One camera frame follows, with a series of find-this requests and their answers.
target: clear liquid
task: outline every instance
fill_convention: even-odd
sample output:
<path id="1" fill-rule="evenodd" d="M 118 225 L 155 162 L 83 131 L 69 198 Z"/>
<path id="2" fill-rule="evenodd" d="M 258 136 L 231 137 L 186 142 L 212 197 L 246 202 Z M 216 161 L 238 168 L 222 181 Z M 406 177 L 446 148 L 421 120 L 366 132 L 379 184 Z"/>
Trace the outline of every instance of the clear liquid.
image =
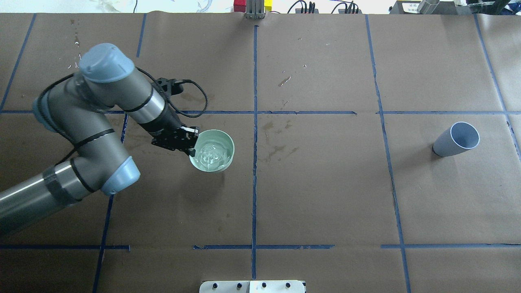
<path id="1" fill-rule="evenodd" d="M 230 155 L 223 144 L 210 140 L 197 151 L 195 161 L 201 169 L 211 172 L 224 167 L 230 161 Z"/>

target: green cup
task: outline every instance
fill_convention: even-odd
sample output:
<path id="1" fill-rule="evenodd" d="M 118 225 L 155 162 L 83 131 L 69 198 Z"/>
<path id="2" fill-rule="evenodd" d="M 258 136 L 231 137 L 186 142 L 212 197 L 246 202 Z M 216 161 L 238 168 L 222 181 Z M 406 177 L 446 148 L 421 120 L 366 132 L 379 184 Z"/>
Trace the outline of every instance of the green cup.
<path id="1" fill-rule="evenodd" d="M 208 173 L 219 173 L 228 168 L 235 154 L 235 144 L 224 131 L 210 129 L 199 133 L 195 143 L 195 156 L 190 162 L 197 169 Z"/>

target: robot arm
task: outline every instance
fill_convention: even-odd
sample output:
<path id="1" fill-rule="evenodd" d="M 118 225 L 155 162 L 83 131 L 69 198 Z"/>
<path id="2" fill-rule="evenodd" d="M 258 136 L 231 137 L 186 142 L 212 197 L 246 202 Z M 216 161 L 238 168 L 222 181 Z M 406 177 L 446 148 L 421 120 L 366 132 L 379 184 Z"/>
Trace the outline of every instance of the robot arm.
<path id="1" fill-rule="evenodd" d="M 137 166 L 104 115 L 115 105 L 153 137 L 152 144 L 194 156 L 199 128 L 185 126 L 158 90 L 116 46 L 100 44 L 80 61 L 80 72 L 44 91 L 33 103 L 36 118 L 68 139 L 79 156 L 0 192 L 0 235 L 92 192 L 115 194 L 139 179 Z"/>

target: white floor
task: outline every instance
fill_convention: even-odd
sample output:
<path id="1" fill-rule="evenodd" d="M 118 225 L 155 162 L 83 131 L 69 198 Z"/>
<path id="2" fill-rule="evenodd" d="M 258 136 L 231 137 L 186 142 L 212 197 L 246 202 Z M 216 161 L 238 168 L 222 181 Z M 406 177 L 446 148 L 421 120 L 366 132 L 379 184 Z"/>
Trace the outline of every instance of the white floor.
<path id="1" fill-rule="evenodd" d="M 233 8 L 233 0 L 138 0 L 136 13 L 161 10 L 173 13 L 226 13 Z M 320 13 L 331 13 L 337 1 L 314 0 Z M 0 13 L 131 13 L 136 0 L 12 0 L 0 1 Z M 273 0 L 272 9 L 286 13 L 294 0 Z M 388 14 L 395 0 L 355 0 L 365 14 Z"/>

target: white bracket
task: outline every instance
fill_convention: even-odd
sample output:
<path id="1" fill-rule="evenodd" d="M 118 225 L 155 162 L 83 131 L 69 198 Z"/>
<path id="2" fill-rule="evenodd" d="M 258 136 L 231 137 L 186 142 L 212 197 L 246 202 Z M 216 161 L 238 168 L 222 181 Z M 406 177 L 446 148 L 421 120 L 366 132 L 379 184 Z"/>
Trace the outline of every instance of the white bracket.
<path id="1" fill-rule="evenodd" d="M 246 14 L 249 19 L 261 19 L 266 16 L 264 11 L 264 0 L 246 0 Z"/>
<path id="2" fill-rule="evenodd" d="M 299 280 L 206 281 L 199 293 L 306 293 L 306 282 Z"/>

